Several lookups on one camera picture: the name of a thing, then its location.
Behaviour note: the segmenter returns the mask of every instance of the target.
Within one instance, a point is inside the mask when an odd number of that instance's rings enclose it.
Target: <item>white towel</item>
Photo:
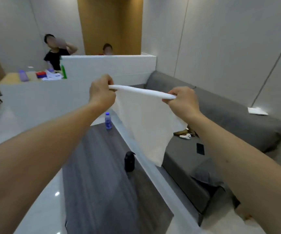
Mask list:
[[[109,88],[118,90],[112,109],[146,157],[160,167],[173,133],[187,127],[161,100],[176,97],[130,86],[110,85]]]

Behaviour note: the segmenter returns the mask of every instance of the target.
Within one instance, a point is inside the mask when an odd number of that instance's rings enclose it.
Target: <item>white paper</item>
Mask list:
[[[112,109],[146,157],[157,166],[161,166],[166,146],[173,133],[185,130],[187,124],[157,96],[161,95],[161,92],[155,91],[158,94],[153,96],[153,94],[144,94],[143,90],[139,93],[140,91],[134,90],[133,87],[124,88],[116,91],[116,100]]]
[[[264,112],[261,108],[248,108],[248,112],[250,114],[256,114],[256,115],[268,115],[268,113]]]
[[[47,75],[47,77],[42,78],[43,81],[62,79],[62,75],[60,73],[51,73],[50,71],[46,70],[46,75]]]

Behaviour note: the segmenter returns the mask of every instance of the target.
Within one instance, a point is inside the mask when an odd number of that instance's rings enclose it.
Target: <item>black phone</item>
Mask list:
[[[204,155],[204,146],[200,143],[197,143],[197,153]]]

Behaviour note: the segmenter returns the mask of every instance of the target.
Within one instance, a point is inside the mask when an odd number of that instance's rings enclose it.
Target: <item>black thermos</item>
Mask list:
[[[126,153],[125,158],[124,158],[124,169],[125,171],[132,172],[134,171],[135,168],[135,157],[132,151],[129,151]]]

